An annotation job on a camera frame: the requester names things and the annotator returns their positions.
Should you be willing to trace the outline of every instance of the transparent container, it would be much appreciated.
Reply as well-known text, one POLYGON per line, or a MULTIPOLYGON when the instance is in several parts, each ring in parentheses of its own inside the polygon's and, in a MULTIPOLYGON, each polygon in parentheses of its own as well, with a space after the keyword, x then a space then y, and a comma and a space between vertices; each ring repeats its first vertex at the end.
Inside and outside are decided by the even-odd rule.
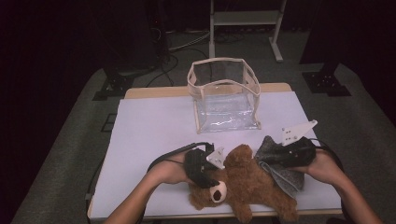
POLYGON ((260 84, 243 59, 212 58, 187 75, 198 133, 260 129, 260 84))

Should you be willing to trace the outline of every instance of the white table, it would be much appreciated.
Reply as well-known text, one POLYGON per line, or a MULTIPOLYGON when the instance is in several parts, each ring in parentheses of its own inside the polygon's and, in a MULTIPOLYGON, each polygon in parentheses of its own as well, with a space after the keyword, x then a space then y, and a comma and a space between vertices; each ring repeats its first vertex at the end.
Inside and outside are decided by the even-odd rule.
MULTIPOLYGON (((137 98, 120 101, 88 217, 108 217, 137 185, 150 163, 166 152, 194 142, 214 143, 215 147, 224 147, 225 154, 240 144, 248 144, 255 151, 265 135, 271 135, 280 142, 283 127, 308 121, 297 96, 289 89, 285 84, 269 84, 266 88, 265 84, 262 85, 262 91, 278 92, 263 92, 261 95, 258 110, 261 130, 201 134, 195 130, 192 99, 187 95, 187 88, 127 92, 126 98, 135 98, 131 96, 134 93, 137 98)), ((311 131, 306 137, 315 137, 315 134, 311 131)), ((189 188, 185 183, 160 185, 148 202, 146 218, 233 216, 227 204, 197 211, 190 205, 188 194, 189 188)), ((296 198, 301 215, 341 214, 340 198, 333 187, 308 175, 305 176, 304 191, 299 192, 296 198)), ((272 208, 264 205, 253 204, 251 208, 253 216, 276 216, 272 208)))

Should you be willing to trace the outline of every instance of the brown teddy bear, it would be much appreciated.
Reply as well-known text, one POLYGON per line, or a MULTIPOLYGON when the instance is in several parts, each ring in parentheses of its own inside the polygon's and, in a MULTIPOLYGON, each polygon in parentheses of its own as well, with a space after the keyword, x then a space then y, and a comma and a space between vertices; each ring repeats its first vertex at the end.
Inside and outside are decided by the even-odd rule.
MULTIPOLYGON (((227 155, 225 169, 207 173, 210 178, 225 183, 227 190, 224 202, 231 206, 241 223, 249 223, 252 219, 250 204, 265 204, 274 208, 281 218, 297 220, 297 202, 257 164, 252 153, 249 146, 240 145, 227 155)), ((190 203, 197 210, 221 204, 214 202, 214 198, 219 201, 221 196, 216 190, 210 192, 210 189, 190 185, 190 191, 190 203)))

